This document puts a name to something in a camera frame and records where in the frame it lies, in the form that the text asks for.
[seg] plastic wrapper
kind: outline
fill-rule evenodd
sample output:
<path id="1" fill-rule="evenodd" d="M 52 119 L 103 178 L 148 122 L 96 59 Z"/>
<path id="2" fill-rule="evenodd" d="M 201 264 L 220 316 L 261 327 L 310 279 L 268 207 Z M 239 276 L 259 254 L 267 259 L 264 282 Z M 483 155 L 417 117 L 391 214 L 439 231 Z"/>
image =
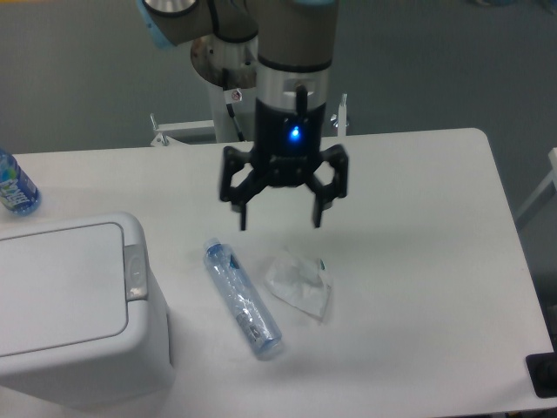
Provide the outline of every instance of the plastic wrapper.
<path id="1" fill-rule="evenodd" d="M 309 260 L 284 250 L 269 268 L 265 285 L 281 300 L 322 320 L 332 290 L 332 278 L 322 259 Z"/>

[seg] bottle label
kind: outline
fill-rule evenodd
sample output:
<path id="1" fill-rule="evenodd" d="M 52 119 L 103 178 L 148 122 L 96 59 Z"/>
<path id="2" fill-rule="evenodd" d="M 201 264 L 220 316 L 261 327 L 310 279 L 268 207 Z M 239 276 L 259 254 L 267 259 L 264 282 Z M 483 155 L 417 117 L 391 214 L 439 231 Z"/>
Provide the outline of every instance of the bottle label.
<path id="1" fill-rule="evenodd" d="M 29 177 L 18 170 L 11 179 L 6 179 L 0 183 L 0 200 L 3 205 L 11 211 L 20 211 L 35 203 L 37 199 L 37 188 Z"/>
<path id="2" fill-rule="evenodd" d="M 242 328 L 251 344 L 261 338 L 261 333 L 253 323 L 253 318 L 247 309 L 242 309 L 242 312 L 236 316 L 236 322 L 240 325 L 240 328 Z"/>

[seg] plastic water bottle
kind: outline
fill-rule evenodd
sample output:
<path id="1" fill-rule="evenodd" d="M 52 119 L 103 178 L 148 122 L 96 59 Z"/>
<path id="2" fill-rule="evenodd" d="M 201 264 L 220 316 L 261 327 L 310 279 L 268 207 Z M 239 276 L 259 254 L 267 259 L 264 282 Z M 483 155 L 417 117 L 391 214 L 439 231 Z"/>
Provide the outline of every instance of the plastic water bottle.
<path id="1" fill-rule="evenodd" d="M 282 333 L 231 247 L 217 239 L 207 242 L 205 267 L 253 353 L 260 355 L 276 346 Z"/>
<path id="2" fill-rule="evenodd" d="M 0 202 L 18 215 L 28 215 L 41 203 L 31 179 L 10 153 L 0 148 Z"/>

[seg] black object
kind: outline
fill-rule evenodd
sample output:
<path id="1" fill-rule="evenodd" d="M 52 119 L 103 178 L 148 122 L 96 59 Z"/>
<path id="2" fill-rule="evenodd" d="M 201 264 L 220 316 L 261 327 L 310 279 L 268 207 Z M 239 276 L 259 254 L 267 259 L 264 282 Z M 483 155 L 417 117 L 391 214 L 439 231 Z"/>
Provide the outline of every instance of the black object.
<path id="1" fill-rule="evenodd" d="M 348 193 L 348 155 L 342 145 L 320 151 L 321 125 L 325 105 L 307 110 L 307 90 L 301 85 L 296 90 L 296 111 L 272 109 L 256 102 L 256 138 L 250 152 L 231 146 L 224 148 L 220 199 L 231 202 L 232 210 L 240 213 L 240 229 L 246 228 L 247 203 L 267 186 L 298 187 L 306 184 L 315 193 L 313 224 L 321 226 L 322 213 L 336 198 Z M 332 182 L 322 185 L 315 176 L 321 163 L 327 162 L 334 170 Z M 232 187 L 232 177 L 246 164 L 253 170 L 238 186 Z"/>
<path id="2" fill-rule="evenodd" d="M 526 364 L 538 397 L 557 397 L 557 353 L 530 354 Z"/>
<path id="3" fill-rule="evenodd" d="M 230 77 L 230 72 L 228 71 L 228 69 L 223 68 L 223 91 L 227 91 L 228 89 L 230 89 L 230 86 L 228 85 L 229 77 Z M 226 104 L 226 110 L 228 111 L 228 116 L 232 119 L 232 122 L 234 123 L 234 129 L 236 130 L 236 136 L 238 137 L 238 141 L 245 142 L 244 133 L 240 128 L 240 123 L 236 118 L 236 112 L 234 111 L 234 107 L 232 106 L 232 103 Z"/>

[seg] bottle cap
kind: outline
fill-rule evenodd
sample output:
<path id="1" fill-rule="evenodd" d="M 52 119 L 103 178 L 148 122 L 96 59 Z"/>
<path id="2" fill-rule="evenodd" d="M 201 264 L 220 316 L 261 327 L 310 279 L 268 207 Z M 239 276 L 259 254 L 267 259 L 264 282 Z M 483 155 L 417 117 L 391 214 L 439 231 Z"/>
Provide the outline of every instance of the bottle cap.
<path id="1" fill-rule="evenodd" d="M 205 249 L 205 252 L 207 252 L 214 246 L 217 246 L 218 244 L 220 244 L 218 238 L 211 238 L 203 244 L 203 248 Z"/>

